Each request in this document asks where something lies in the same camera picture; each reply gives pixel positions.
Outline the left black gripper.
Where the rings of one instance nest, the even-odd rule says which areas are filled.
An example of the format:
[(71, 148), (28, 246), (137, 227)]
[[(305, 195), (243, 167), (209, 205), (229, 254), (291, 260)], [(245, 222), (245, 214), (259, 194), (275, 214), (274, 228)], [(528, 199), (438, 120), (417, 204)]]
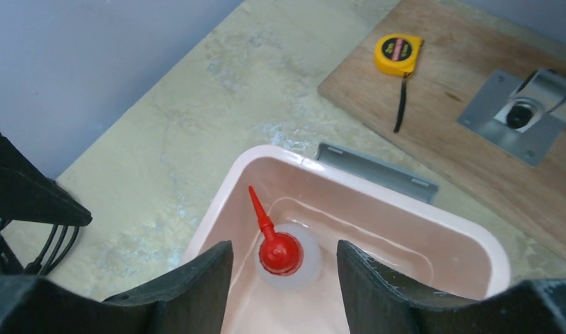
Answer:
[(50, 274), (69, 253), (92, 214), (54, 180), (45, 177), (0, 132), (0, 274), (16, 274), (13, 257), (3, 260), (1, 231), (11, 221), (45, 223), (51, 232), (40, 253), (23, 269), (26, 275)]

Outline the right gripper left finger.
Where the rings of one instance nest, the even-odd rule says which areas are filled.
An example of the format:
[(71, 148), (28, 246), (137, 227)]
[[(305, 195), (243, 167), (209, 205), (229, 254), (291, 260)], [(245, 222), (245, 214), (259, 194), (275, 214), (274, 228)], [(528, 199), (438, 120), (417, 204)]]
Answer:
[(0, 333), (220, 333), (233, 245), (96, 301), (41, 276), (0, 277)]

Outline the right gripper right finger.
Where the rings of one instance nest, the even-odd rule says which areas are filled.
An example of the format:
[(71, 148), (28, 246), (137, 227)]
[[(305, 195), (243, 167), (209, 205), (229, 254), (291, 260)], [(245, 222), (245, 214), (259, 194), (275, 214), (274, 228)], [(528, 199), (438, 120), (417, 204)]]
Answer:
[(531, 279), (481, 301), (410, 278), (340, 240), (340, 290), (351, 333), (566, 333), (566, 279)]

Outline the pink plastic bin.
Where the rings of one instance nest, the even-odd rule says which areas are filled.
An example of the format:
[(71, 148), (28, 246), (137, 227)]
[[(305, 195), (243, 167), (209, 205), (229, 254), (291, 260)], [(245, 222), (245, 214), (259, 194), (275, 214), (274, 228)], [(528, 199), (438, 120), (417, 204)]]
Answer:
[[(323, 267), (309, 286), (282, 292), (259, 276), (254, 253), (261, 236), (249, 189), (275, 224), (302, 225), (317, 239)], [(273, 145), (237, 158), (182, 261), (226, 240), (234, 256), (224, 333), (347, 333), (336, 265), (340, 240), (425, 285), (468, 299), (495, 295), (511, 280), (507, 253), (480, 225)]]

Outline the red capped wash bottle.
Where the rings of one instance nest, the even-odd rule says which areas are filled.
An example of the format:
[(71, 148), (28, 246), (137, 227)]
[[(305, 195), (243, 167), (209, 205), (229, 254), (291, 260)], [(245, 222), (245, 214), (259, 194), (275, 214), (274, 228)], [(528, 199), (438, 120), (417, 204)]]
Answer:
[(268, 285), (284, 291), (315, 283), (324, 262), (313, 233), (299, 223), (275, 224), (255, 189), (249, 186), (248, 190), (261, 234), (253, 255), (258, 275)]

